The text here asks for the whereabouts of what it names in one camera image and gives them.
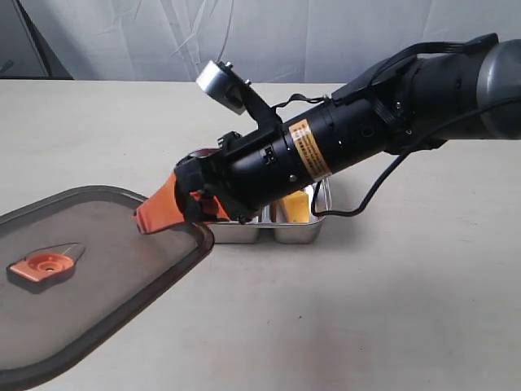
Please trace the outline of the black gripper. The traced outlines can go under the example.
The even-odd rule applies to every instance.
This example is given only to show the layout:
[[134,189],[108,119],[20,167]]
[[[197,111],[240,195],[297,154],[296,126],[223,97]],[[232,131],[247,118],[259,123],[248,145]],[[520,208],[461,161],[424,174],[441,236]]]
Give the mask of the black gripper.
[[229,132],[217,148],[196,150],[176,164],[136,208],[138,230],[155,234],[185,220],[249,222],[266,205],[331,176],[331,135],[328,112],[272,119],[244,136]]

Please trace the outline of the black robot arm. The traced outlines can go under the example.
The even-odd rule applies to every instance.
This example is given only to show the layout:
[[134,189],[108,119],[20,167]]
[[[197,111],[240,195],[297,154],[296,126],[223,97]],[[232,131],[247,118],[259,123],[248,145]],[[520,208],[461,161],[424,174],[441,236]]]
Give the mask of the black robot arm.
[[183,222],[248,223],[267,205],[381,152],[399,165],[450,140],[520,137],[520,42],[494,33],[409,46],[310,99],[310,109],[290,120],[229,63],[209,62],[196,82],[257,127],[178,161],[135,211],[143,234]]

